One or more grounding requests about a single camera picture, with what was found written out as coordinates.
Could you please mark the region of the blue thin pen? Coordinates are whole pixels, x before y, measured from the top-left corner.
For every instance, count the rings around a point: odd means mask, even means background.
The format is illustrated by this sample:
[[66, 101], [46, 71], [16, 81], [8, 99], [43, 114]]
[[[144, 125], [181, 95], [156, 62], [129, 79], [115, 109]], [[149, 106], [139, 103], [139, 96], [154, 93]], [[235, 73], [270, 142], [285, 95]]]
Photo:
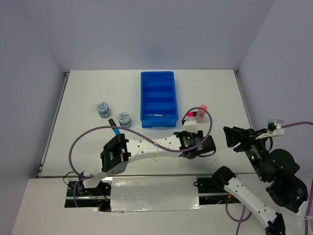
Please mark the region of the blue thin pen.
[[147, 117], [163, 117], [162, 114], [145, 114], [144, 116], [147, 116]]

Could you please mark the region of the blue patterned jar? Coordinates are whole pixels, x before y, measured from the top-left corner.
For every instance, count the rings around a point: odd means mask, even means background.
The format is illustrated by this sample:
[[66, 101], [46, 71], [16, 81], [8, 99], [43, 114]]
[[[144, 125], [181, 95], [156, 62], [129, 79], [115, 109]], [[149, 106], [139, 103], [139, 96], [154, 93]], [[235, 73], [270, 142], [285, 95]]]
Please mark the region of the blue patterned jar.
[[108, 118], [111, 115], [111, 110], [106, 102], [100, 102], [96, 105], [96, 110], [101, 118]]
[[132, 124], [131, 117], [127, 112], [120, 113], [117, 119], [121, 127], [125, 128], [131, 127]]

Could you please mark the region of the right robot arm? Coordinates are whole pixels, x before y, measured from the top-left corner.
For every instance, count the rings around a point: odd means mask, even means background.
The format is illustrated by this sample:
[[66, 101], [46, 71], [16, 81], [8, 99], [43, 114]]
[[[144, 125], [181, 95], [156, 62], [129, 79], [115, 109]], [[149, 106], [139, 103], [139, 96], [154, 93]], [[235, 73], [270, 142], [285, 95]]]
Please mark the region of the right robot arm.
[[261, 223], [267, 235], [311, 235], [310, 210], [313, 192], [296, 177], [300, 166], [284, 149], [269, 152], [265, 141], [284, 134], [285, 125], [270, 124], [255, 131], [224, 127], [226, 144], [235, 152], [244, 152], [261, 182], [269, 183], [266, 192], [280, 207], [275, 211], [254, 195], [228, 167], [213, 175], [213, 188], [237, 198]]

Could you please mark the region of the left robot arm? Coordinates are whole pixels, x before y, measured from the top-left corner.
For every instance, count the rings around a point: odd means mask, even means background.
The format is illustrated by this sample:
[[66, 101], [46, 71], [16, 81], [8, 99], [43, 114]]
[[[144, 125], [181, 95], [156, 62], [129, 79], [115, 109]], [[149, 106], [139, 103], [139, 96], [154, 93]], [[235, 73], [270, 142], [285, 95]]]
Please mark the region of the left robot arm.
[[84, 195], [91, 195], [103, 178], [125, 172], [127, 165], [135, 161], [156, 157], [191, 160], [196, 157], [209, 157], [215, 154], [216, 146], [212, 136], [208, 136], [197, 148], [183, 152], [183, 150], [195, 146], [202, 140], [204, 140], [202, 131], [197, 133], [175, 132], [170, 137], [156, 139], [152, 142], [127, 139], [124, 134], [116, 135], [104, 145], [97, 166], [91, 168], [92, 177], [82, 179], [78, 184], [78, 189]]

